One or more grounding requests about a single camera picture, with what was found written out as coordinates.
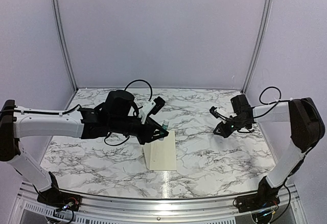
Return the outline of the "cream paper envelope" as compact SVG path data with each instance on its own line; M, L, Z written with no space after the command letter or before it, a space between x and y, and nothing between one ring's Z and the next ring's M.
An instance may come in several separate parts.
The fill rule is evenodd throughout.
M143 146L146 167L152 171L176 171L176 141L175 131L162 140L156 140Z

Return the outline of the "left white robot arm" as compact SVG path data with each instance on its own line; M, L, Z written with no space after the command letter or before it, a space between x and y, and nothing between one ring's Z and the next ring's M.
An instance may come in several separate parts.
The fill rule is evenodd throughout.
M142 108L128 91L110 91L105 102L95 108L77 105L70 110L35 110L7 100L1 110L1 161L11 165L32 183L53 206L63 204L55 176L45 171L19 144L24 137L64 136L79 139L108 138L118 133L136 137L141 145L154 142L169 132L150 116L164 106L161 97L149 100Z

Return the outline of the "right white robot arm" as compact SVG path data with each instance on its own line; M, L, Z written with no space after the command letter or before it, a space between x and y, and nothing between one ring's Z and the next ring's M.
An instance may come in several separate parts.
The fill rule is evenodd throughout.
M311 98L276 100L251 106L244 95L231 99L234 115L223 115L213 106L209 112L221 122L214 128L217 136L228 138L254 124L285 123L289 127L289 143L273 169L260 181L253 203L265 207L289 177L302 166L307 154L325 134L325 124Z

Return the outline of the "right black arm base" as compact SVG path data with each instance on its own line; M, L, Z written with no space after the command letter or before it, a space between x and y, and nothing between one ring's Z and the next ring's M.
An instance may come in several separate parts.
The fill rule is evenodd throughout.
M233 201L233 206L236 207L240 213L275 206L280 203L280 199L277 195L282 186L283 185L271 187L265 176L259 182L256 193L236 197Z

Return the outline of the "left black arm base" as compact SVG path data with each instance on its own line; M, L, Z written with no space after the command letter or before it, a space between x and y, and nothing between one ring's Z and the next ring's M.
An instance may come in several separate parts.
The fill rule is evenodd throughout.
M78 211L82 199L81 196L59 190L55 176L51 172L49 172L49 175L51 179L51 187L43 192L38 191L37 201L59 209L63 209L65 205L73 203L69 209Z

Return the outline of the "green white glue stick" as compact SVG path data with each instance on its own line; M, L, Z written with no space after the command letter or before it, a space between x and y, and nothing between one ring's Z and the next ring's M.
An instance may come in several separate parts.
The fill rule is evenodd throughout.
M169 121L164 120L161 127L162 127L162 129L160 130L160 133L159 133L159 135L160 135L159 140L163 141L164 138L169 135L169 132L168 132Z

